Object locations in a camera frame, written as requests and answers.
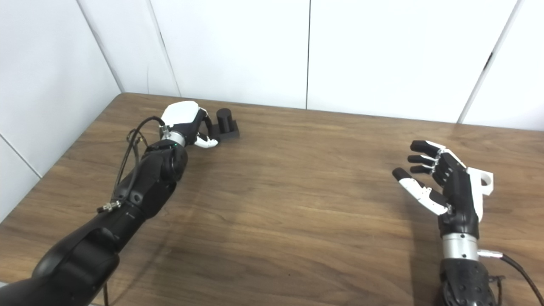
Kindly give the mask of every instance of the cable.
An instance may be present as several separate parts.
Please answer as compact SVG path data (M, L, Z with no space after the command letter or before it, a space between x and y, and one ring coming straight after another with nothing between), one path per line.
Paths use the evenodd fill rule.
M531 289L533 289L533 292L536 294L536 298L539 299L540 305L544 306L544 298L542 298L539 289L536 287L535 283L533 283L533 280L529 277L527 272L525 272L523 267L518 264L514 259L508 257L506 254L503 254L500 259L509 264L510 266L514 267L516 270L518 270L519 273L521 273L521 275L523 275L523 278L525 278L527 283L529 283L529 286L531 286Z
M109 306L108 282L104 284L104 288L102 288L102 292L104 293L104 306Z
M540 294L539 289L536 287L535 283L529 277L527 272L523 269L523 267L518 264L514 259L510 258L504 253L496 252L496 251L490 251L490 250L478 250L478 255L481 257L487 257L487 258L499 258L502 261L506 262L510 266L514 267L516 270L518 270L519 273L523 276L523 278L527 281L531 289L533 289L533 292L536 295L536 298L539 300L539 303L541 306L544 306L544 298L542 298L542 294Z
M148 123L151 120L155 120L155 121L159 122L159 124L161 126L164 126L164 124L165 124L164 121L160 117L151 116L151 117L146 118L144 121L140 122L138 127L131 130L127 135L127 141L128 141L128 137L130 137L131 135L132 136L130 138L130 141L128 141L127 150L125 152L125 155L123 156L123 160L121 161L121 166L119 167L119 171L117 173L117 178L115 179L115 184L113 186L113 191L112 191L112 198L115 196L115 194L114 194L115 189L117 188L117 186L121 182L121 177L122 177L123 172L125 170L125 165L127 164L128 155L130 154L131 150L134 152L134 170L133 170L133 173L132 173L131 182L128 185L127 192L123 196L123 198L121 199L121 202L124 202L128 198L128 196L132 192L132 187L134 187L134 183L136 182L136 178L138 177L138 168L139 168L139 165L140 165L140 157L139 157L139 154L138 154L138 143L143 140L144 144L146 146L148 146L147 145L147 140L145 139L144 135L140 132L140 130L146 123ZM102 292L103 292L103 295L104 295L104 306L109 306L108 282L106 282L104 284L104 288L102 289Z
M144 121L142 121L138 125L138 127L136 127L135 129L133 129L133 130L131 130L129 132L129 136L132 133L132 137L131 137L130 141L128 142L127 150L125 151L125 155L123 157L123 160L121 161L121 167L119 168L119 172L117 173L117 178L115 179L115 185L114 185L114 188L113 188L114 192L115 192L115 188L117 187L117 185L119 185L119 183L121 182L121 177L123 175L123 171L125 170L125 165L126 165L127 160L128 160L128 155L130 154L131 150L134 150L134 146L137 145L137 143L136 144L134 143L134 141L136 140L136 137L138 136L138 134L141 135L141 133L140 133L141 128L151 120L155 120L155 121L159 122L159 124L161 126L163 126L165 124L164 121L160 117L151 116L151 117L146 118ZM134 172L132 174L132 180L135 181L135 178L136 178L137 175L138 175L138 167L136 166L136 167L134 167ZM132 187L134 186L134 183L132 182L132 180L131 180L132 184L129 185L128 191L125 194L125 196L123 197L123 200L126 200L128 198L128 195L132 191Z

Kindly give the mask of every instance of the robot finger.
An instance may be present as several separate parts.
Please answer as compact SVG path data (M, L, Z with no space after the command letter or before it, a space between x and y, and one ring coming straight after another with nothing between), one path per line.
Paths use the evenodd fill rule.
M408 156L409 163L422 163L426 166L432 167L436 162L436 159L429 157L427 155L410 155Z
M432 173L432 179L434 179L435 182L440 185L440 187L444 187L444 185L448 181L448 178L449 178L449 173L444 173L441 171L434 171Z
M433 158L437 158L440 154L440 151L445 148L446 147L441 144L437 144L427 140L414 140L410 145L410 150L414 152L425 153Z
M419 203L436 215L442 215L448 211L447 199L432 188L414 179L403 168L393 170L393 176Z
M210 139L207 135L198 133L196 135L195 145L199 146L201 148L213 148L214 146L219 144L218 139Z
M414 173L414 174L418 174L418 173L431 174L432 169L433 169L433 167L426 166L426 165L412 166L412 167L410 167L410 172Z
M208 115L208 111L201 107L199 112L200 112L200 115L201 115L200 117L202 118L202 121L204 121L204 123L206 124L206 128L208 129L208 133L210 133L211 130L212 130L212 125L213 124L212 124L211 118Z

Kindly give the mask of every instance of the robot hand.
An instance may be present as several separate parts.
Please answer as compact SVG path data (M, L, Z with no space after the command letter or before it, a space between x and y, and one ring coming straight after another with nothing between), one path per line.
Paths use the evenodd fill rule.
M403 168L397 168L393 171L393 176L399 183L427 209L436 215L443 215L452 210L455 195L463 193L461 197L472 197L472 203L478 221L483 216L483 194L489 195L493 191L493 174L482 170L467 168L463 162L445 146L425 140L414 140L410 149L425 155L410 155L410 163L421 163L421 165L410 168L411 173L426 173L444 188L443 193L439 193L425 184L414 179ZM470 188L462 188L459 184L460 173L466 173L470 182L466 182Z
M197 145L212 148L219 144L219 138L210 138L200 133L202 122L206 124L208 134L212 129L212 120L208 112L195 101L182 101L169 105L162 115L165 126L161 129L162 139L171 139L183 146Z

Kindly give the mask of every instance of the panel seam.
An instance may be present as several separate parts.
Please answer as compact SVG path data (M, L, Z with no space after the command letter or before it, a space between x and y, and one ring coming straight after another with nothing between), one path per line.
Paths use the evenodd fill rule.
M9 146L9 148L13 150L15 154L17 154L17 156L28 166L28 168L30 168L30 170L32 170L32 172L34 172L34 174L37 177L39 177L40 179L43 177L38 173L38 171L36 171L36 169L34 169L34 167L32 167L32 165L30 165L30 163L19 153L19 151L15 149L15 147L11 144L11 142L9 142L1 133L0 133L0 138L2 138L5 141L5 143Z
M98 36L98 33L95 32L95 30L92 28L91 22L89 20L89 17L85 13L85 10L83 10L83 6L80 3L81 0L76 0L77 6L79 7L79 10L81 11L81 14L83 15L83 19L85 19L85 22L87 23L87 26L91 30L92 36L95 38L95 42L98 45L98 49L102 53L102 57L104 58L104 61L106 61L106 65L108 65L109 71L112 73L113 79L115 80L115 83L117 83L117 87L119 87L119 91L122 93L125 92L125 88L123 87L123 84L121 83L121 80L119 79L119 75L113 69L111 63L108 60L108 57L106 56L105 48L102 43L102 40L100 40L100 37Z
M155 31L158 36L160 47L163 50L164 58L166 59L166 63L168 64L168 68L170 70L170 76L172 77L172 80L174 81L174 84L176 85L177 93L181 97L182 95L181 95L180 85L178 84L176 74L174 73L174 67L172 67L170 56L168 55L168 51L166 50L166 45L164 44L163 33L160 31L159 22L157 21L157 16L155 15L155 9L153 8L153 4L151 3L151 0L146 0L146 1L147 1L147 8L149 10L149 14L151 15L151 21L153 22L153 25L155 26Z
M474 88L471 91L471 94L468 96L468 100L465 103L465 106L463 107L463 110L461 111L459 118L457 119L457 123L462 124L465 121L465 117L467 116L468 111L472 107L472 103L476 99L476 96L478 92L480 91L480 88L487 74L491 70L491 67L493 66L493 62L497 58L499 50L502 47L504 41L506 40L506 36L508 35L508 32L510 31L510 28L512 27L512 24L514 23L514 20L516 19L516 16L524 1L525 0L517 0L516 4L514 4L514 8L512 8L512 12L510 13L510 16L508 16L508 19L506 23L504 24L503 30L501 31L499 38L497 39L497 42L495 43L495 46L493 47L493 50L491 50L491 54L488 57L487 62L485 63L485 66L482 69L480 76L478 77L478 80L476 81L476 84L474 85Z
M310 5L308 8L308 52L306 55L306 106L308 109L308 80L310 79L310 25L312 19L312 0L309 0Z

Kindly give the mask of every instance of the black cylinder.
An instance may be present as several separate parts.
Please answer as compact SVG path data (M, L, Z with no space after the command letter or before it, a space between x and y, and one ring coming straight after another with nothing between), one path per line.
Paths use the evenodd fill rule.
M217 122L219 124L219 131L228 133L232 131L232 112L228 108L222 108L217 111Z

